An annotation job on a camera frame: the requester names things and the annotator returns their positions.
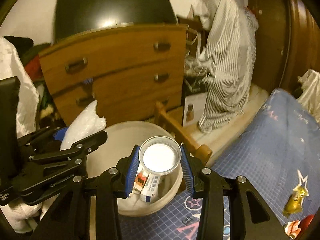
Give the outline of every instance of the round tin lid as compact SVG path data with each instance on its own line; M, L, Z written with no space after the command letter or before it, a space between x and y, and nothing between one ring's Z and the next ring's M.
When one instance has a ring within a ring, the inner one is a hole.
M166 136L154 136L146 140L139 150L139 161L143 168L155 175L171 173L181 160L179 144Z

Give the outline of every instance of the candy wrapper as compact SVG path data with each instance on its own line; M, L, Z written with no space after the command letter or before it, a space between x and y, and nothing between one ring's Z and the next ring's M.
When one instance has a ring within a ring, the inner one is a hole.
M302 212L303 198L308 195L308 190L302 186L294 189L284 207L283 215L289 217L291 214Z
M143 169L143 166L139 164L136 179L134 181L134 189L137 189L138 192L142 191L144 184L146 183L149 176L149 172Z
M287 223L284 226L285 233L291 238L295 239L297 235L300 233L301 228L299 228L300 221L296 220L290 223Z

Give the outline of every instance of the wooden dresser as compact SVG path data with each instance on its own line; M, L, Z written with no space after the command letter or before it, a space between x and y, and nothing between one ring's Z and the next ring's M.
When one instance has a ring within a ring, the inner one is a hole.
M145 120L160 101L181 104L186 25L134 25L77 34L40 53L66 125L97 99L107 126Z

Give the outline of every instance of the floor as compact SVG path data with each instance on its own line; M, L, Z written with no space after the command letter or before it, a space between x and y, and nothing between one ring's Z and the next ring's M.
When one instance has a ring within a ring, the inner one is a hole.
M227 125L211 133L202 133L196 124L184 128L200 145L206 144L212 150L207 167L211 167L219 155L243 133L268 97L267 91L252 84L244 112L237 115Z

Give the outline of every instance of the blue mattress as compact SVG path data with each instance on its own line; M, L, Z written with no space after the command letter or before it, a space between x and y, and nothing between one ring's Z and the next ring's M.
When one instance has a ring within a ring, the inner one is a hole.
M320 206L320 126L291 95L275 90L212 169L228 178L246 176L282 224L302 220ZM282 211L300 182L306 185L309 196L304 198L303 212L287 219ZM184 191L149 216L121 216L123 238L196 239L201 204L201 199L192 199ZM227 197L224 207L224 240L228 240Z

